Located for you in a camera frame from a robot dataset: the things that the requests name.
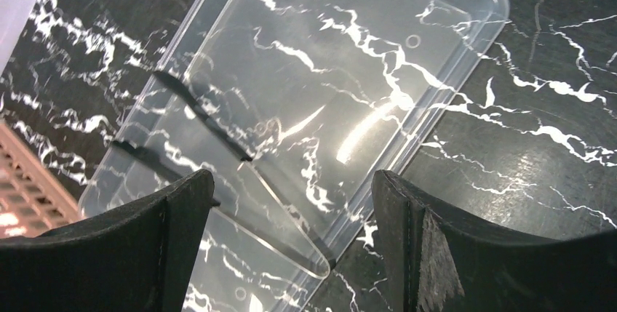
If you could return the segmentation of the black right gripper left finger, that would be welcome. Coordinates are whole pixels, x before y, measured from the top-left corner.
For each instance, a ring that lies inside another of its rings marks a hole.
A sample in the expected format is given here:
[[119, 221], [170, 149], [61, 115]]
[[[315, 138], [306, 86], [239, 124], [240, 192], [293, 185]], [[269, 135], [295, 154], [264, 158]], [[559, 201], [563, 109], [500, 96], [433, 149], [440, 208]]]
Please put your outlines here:
[[143, 198], [1, 241], [3, 311], [181, 311], [208, 214], [201, 169]]

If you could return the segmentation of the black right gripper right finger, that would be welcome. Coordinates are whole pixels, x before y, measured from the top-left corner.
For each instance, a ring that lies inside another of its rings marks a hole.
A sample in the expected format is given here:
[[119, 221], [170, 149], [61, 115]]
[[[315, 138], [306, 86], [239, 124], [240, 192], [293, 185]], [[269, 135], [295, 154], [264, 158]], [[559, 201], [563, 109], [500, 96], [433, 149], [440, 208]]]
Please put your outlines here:
[[394, 311], [614, 311], [616, 232], [515, 231], [378, 170], [372, 198]]

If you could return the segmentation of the clear plastic tray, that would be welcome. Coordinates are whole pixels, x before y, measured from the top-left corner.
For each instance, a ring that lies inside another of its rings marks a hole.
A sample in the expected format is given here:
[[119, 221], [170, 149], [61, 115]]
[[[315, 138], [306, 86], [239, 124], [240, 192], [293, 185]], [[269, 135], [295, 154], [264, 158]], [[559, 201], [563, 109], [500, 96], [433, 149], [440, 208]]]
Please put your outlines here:
[[500, 33], [509, 0], [195, 0], [79, 199], [215, 180], [185, 311], [301, 311]]

